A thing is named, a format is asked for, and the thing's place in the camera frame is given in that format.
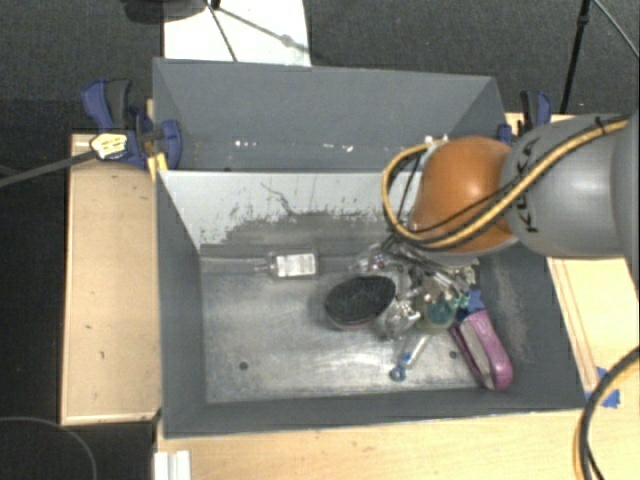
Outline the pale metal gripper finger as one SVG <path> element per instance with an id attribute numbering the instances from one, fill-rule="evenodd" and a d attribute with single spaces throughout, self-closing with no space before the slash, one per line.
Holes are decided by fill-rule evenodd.
<path id="1" fill-rule="evenodd" d="M 391 316 L 380 321 L 380 333 L 384 339 L 397 339 L 406 334 L 420 316 Z"/>
<path id="2" fill-rule="evenodd" d="M 411 299 L 393 300 L 383 312 L 385 318 L 414 318 L 419 314 Z"/>

